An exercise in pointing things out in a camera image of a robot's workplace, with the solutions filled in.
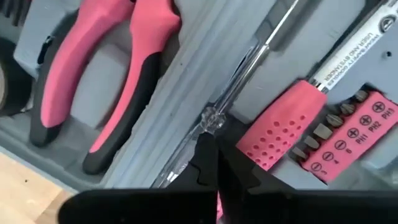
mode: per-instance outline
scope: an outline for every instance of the pink screwdriver handle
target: pink screwdriver handle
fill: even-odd
[[[236,147],[269,170],[315,119],[326,95],[300,81],[260,115]]]
[[[138,0],[131,19],[132,60],[123,92],[111,118],[83,163],[88,174],[107,168],[149,103],[159,79],[160,53],[180,27],[172,0]]]
[[[45,83],[40,117],[46,128],[66,120],[93,47],[110,28],[126,20],[133,8],[134,3],[129,0],[83,1],[77,21],[62,42]]]

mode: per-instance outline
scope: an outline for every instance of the screwdriver bit holder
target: screwdriver bit holder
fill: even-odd
[[[370,149],[398,122],[398,106],[372,91],[357,110],[343,117],[344,124],[321,147],[309,152],[302,167],[329,183]]]

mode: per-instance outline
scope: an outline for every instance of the pink and black grip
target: pink and black grip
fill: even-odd
[[[269,170],[303,134],[325,103],[325,94],[306,81],[299,81],[258,117],[236,147]]]
[[[56,136],[56,130],[69,115],[77,84],[90,53],[112,27],[126,20],[134,3],[129,0],[84,0],[78,18],[62,42],[45,77],[40,121],[32,122],[33,144],[44,146]]]
[[[108,123],[83,162],[87,174],[108,168],[126,142],[134,123],[154,92],[159,78],[160,53],[180,27],[172,0],[138,0],[131,18],[132,60],[126,84]]]
[[[344,125],[311,152],[302,167],[330,183],[397,122],[398,106],[380,93],[371,92],[365,102],[356,105],[354,114],[344,118]]]

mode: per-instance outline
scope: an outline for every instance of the wooden floor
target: wooden floor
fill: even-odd
[[[0,223],[53,224],[70,196],[59,186],[0,153]]]

